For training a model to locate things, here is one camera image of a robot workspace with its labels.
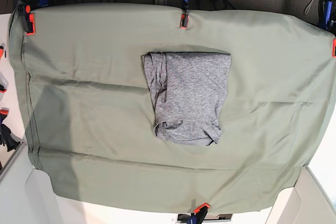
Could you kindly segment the orange clamp left top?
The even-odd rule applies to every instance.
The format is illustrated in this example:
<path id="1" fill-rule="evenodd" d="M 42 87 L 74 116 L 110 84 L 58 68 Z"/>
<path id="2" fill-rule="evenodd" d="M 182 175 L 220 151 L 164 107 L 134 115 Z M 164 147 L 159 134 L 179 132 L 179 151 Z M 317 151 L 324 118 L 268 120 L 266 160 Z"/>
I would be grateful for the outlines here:
<path id="1" fill-rule="evenodd" d="M 26 35 L 35 34 L 35 18 L 34 14 L 31 12 L 31 7 L 27 4 L 20 4 L 18 6 L 18 14 Z"/>

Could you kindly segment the grey T-shirt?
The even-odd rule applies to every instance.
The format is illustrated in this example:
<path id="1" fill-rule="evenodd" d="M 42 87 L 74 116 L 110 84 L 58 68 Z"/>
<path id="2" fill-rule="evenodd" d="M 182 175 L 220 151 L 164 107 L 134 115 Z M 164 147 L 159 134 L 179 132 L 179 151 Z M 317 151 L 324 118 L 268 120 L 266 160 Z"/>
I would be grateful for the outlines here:
<path id="1" fill-rule="evenodd" d="M 151 52 L 142 62 L 155 113 L 156 137 L 185 145 L 218 143 L 231 55 Z"/>

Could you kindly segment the blue clamp top right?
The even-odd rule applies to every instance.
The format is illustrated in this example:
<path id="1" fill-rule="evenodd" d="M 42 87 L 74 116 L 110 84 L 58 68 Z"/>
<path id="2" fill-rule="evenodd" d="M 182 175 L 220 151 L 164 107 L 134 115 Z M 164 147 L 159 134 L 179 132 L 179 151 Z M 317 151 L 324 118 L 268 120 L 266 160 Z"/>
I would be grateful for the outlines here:
<path id="1" fill-rule="evenodd" d="M 318 4 L 318 27 L 330 31 L 334 24 L 335 0 L 323 1 L 319 0 Z"/>

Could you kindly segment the orange clamp right edge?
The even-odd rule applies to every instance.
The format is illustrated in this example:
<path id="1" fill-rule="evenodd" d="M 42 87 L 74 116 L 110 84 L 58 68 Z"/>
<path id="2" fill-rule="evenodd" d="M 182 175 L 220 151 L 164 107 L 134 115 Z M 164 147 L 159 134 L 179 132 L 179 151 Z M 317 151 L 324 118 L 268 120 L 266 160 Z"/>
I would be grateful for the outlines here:
<path id="1" fill-rule="evenodd" d="M 336 39 L 333 40 L 332 57 L 336 58 Z"/>

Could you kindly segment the orange black clamp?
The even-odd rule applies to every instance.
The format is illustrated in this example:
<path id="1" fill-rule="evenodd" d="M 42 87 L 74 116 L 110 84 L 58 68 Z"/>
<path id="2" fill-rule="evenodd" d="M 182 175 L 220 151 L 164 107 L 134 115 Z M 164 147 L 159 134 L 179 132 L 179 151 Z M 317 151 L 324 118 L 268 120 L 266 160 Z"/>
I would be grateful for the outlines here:
<path id="1" fill-rule="evenodd" d="M 208 203 L 204 203 L 194 209 L 193 213 L 191 213 L 191 217 L 187 220 L 187 224 L 201 224 L 208 214 L 209 209 L 210 205 Z"/>
<path id="2" fill-rule="evenodd" d="M 182 9 L 184 13 L 181 16 L 180 28 L 187 29 L 189 13 L 190 13 L 188 0 L 182 0 L 182 6 L 183 6 Z"/>

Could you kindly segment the orange black bottom clamp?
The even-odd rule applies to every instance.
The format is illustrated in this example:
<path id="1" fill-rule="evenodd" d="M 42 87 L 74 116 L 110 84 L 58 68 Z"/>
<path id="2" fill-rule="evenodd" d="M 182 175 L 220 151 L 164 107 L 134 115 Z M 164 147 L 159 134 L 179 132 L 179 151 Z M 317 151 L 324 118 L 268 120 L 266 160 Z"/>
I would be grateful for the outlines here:
<path id="1" fill-rule="evenodd" d="M 209 209 L 210 205 L 208 203 L 204 203 L 194 209 L 193 213 L 191 213 L 191 217 L 187 220 L 187 224 L 201 224 L 208 214 Z"/>

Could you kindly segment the orange black top clamp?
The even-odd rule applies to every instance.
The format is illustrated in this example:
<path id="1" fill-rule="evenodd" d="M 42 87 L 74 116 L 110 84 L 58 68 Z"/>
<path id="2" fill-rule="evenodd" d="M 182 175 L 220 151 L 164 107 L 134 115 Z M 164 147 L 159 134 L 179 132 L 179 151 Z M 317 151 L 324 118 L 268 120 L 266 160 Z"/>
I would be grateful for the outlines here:
<path id="1" fill-rule="evenodd" d="M 187 29 L 189 13 L 190 13 L 188 0 L 182 0 L 182 6 L 183 6 L 182 9 L 184 13 L 181 16 L 180 28 Z"/>

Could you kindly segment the green table cloth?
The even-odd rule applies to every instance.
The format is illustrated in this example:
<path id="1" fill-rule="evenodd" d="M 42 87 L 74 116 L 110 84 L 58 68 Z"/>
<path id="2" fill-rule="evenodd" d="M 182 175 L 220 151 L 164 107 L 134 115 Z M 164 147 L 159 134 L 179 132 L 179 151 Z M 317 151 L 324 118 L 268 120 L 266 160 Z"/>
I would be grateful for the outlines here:
<path id="1" fill-rule="evenodd" d="M 335 106 L 334 35 L 296 17 L 101 3 L 34 11 L 9 23 L 9 58 L 31 163 L 54 192 L 111 207 L 215 214 L 262 210 L 292 187 Z M 228 52 L 223 134 L 207 147 L 153 132 L 142 56 Z"/>

